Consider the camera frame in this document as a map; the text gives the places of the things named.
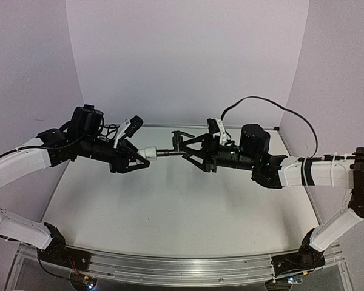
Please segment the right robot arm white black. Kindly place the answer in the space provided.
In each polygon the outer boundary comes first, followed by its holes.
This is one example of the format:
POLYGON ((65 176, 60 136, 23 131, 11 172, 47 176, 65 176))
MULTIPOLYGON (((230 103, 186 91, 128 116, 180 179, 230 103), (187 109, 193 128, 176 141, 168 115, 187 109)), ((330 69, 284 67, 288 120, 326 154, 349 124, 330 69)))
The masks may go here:
POLYGON ((218 167, 251 171, 251 179, 268 189, 295 186, 331 186, 351 192, 347 204, 330 220, 315 228, 307 245, 323 252, 350 228, 364 220, 364 149, 348 155, 298 158, 269 154, 270 134, 257 124, 242 127, 240 142, 226 140, 219 126, 180 143, 188 160, 204 172, 218 167))

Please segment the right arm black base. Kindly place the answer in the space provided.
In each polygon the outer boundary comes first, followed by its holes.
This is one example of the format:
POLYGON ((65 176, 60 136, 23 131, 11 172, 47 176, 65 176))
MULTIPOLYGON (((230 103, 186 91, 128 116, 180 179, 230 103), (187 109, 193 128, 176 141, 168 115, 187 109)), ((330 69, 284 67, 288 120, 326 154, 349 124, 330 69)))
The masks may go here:
POLYGON ((291 273, 302 273, 303 271, 314 270, 326 264, 324 251, 319 252, 310 246, 313 231, 314 229, 311 229, 306 234, 296 252, 272 257, 271 264, 274 267, 275 278, 291 273))

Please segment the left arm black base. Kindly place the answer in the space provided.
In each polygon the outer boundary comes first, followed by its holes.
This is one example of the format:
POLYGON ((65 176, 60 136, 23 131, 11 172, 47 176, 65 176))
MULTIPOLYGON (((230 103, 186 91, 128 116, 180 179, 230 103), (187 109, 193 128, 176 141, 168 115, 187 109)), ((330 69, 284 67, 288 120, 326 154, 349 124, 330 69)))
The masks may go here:
POLYGON ((38 259, 57 266, 72 268, 75 272, 86 271, 91 255, 88 251, 66 246, 66 240, 57 227, 44 223, 51 241, 44 249, 37 249, 38 259))

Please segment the white PVC elbow fitting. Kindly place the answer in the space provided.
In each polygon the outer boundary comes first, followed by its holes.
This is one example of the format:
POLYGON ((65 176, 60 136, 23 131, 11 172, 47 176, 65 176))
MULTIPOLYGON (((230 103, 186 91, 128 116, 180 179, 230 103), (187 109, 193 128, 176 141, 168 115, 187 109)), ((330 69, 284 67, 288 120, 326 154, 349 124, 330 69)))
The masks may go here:
POLYGON ((156 161, 157 160, 157 148, 156 147, 145 147, 144 149, 142 149, 141 155, 149 161, 156 161))

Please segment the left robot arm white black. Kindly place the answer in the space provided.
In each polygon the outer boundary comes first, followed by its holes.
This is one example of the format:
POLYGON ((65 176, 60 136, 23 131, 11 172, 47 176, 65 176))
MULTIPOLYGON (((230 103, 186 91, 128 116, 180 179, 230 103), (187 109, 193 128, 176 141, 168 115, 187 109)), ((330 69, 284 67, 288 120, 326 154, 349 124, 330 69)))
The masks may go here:
MULTIPOLYGON (((70 121, 60 128, 43 131, 27 143, 0 155, 0 189, 33 172, 74 162, 84 157, 109 165, 112 173, 145 169, 150 162, 138 154, 129 141, 143 125, 139 116, 126 121, 115 139, 102 135, 104 114, 92 105, 77 107, 70 121)), ((34 222, 0 206, 0 237, 45 250, 55 264, 68 262, 70 252, 58 228, 47 222, 34 222)))

